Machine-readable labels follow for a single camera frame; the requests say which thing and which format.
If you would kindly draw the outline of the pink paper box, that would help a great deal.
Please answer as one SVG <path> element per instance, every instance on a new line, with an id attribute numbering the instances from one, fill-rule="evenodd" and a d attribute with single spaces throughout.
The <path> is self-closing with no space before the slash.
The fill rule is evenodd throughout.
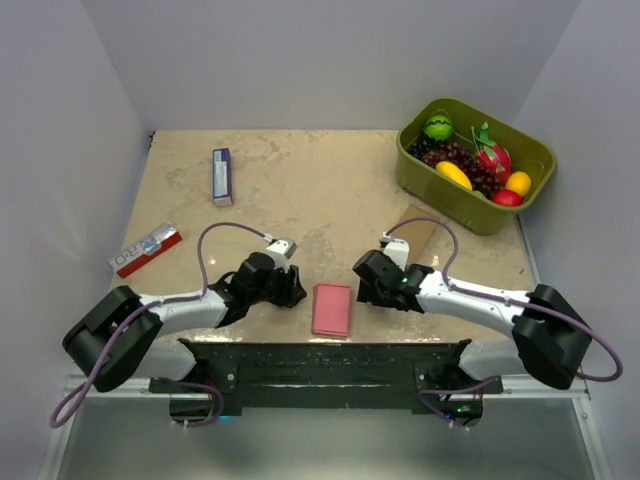
<path id="1" fill-rule="evenodd" d="M 349 331 L 351 288 L 320 283 L 314 287 L 311 330 L 316 335 L 346 337 Z"/>

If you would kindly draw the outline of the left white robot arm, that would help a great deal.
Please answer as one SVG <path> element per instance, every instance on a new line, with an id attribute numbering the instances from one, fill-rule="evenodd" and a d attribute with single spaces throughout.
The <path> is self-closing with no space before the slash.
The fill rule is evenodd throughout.
<path id="1" fill-rule="evenodd" d="M 100 392 L 140 377 L 169 377 L 183 391 L 196 392 L 206 383 L 205 365 L 186 348 L 168 355 L 159 352 L 152 347 L 158 338 L 226 327 L 262 302 L 293 308 L 306 296 L 297 266 L 254 252 L 203 293 L 162 297 L 116 287 L 72 327 L 62 346 L 85 375 L 99 368 L 93 385 Z"/>

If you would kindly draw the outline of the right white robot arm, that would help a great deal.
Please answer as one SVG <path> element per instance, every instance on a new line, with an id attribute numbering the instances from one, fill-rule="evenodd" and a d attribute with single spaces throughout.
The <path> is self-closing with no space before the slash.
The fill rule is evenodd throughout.
<path id="1" fill-rule="evenodd" d="M 481 325 L 509 339 L 505 349 L 463 349 L 445 369 L 448 386 L 469 392 L 494 375 L 525 372 L 548 387 L 567 390 L 591 344 L 589 326 L 553 287 L 531 292 L 499 290 L 452 279 L 431 267 L 401 269 L 379 250 L 353 266 L 359 277 L 357 301 L 399 311 L 449 315 Z"/>

